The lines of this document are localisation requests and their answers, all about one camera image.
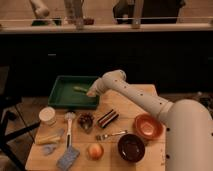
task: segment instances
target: green plastic tray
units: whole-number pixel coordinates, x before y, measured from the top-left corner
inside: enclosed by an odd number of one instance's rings
[[[48,99],[48,105],[55,108],[96,109],[99,96],[88,97],[84,92],[74,90],[74,86],[89,89],[96,76],[58,76]]]

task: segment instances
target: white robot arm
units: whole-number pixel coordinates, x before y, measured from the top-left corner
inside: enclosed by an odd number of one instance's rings
[[[29,0],[36,19],[45,19],[49,16],[49,9],[42,0]]]
[[[213,171],[213,121],[208,110],[197,101],[172,103],[137,90],[125,79],[122,70],[107,72],[93,83],[87,95],[115,90],[164,123],[166,171]]]

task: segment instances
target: white cup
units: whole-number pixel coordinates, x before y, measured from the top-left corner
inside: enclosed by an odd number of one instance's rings
[[[39,112],[39,119],[46,125],[53,125],[56,122],[55,109],[45,107]]]

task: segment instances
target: brown bowl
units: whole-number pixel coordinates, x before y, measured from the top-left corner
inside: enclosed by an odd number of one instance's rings
[[[135,118],[136,133],[148,140],[157,139],[163,132],[163,125],[149,114],[141,114]]]
[[[145,146],[137,135],[126,134],[118,141],[118,152],[124,160],[138,162],[145,154]]]

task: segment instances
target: brown object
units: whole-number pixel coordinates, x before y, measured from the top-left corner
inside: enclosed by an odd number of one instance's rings
[[[102,116],[100,119],[98,119],[97,125],[101,128],[106,128],[107,125],[109,125],[112,121],[118,118],[118,116],[119,114],[117,114],[116,111],[112,109],[104,116]]]
[[[138,162],[145,154],[145,146],[137,135],[126,134],[118,141],[118,151],[124,160]]]
[[[136,133],[148,140],[157,139],[163,132],[163,125],[149,114],[141,114],[135,118]]]
[[[84,24],[85,25],[93,25],[94,19],[93,18],[84,18]]]
[[[94,117],[91,113],[81,114],[78,118],[78,124],[87,134],[92,131],[93,119]]]

